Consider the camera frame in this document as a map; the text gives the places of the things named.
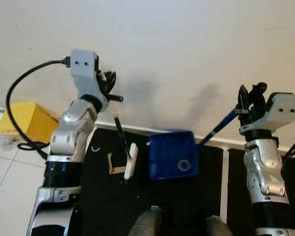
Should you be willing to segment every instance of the yellow box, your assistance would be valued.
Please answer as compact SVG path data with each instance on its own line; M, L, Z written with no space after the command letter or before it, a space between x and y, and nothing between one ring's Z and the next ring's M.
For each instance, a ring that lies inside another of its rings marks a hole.
M21 102L10 105L13 117L32 141L48 143L58 123L52 119L42 108L33 102ZM7 111L3 113L0 122L0 134L18 136Z

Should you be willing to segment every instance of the blue plastic container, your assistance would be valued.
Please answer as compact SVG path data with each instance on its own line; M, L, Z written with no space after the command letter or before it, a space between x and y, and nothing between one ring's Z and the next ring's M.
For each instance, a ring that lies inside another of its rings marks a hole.
M149 177L152 180L189 177L199 173L198 152L191 131L150 137Z

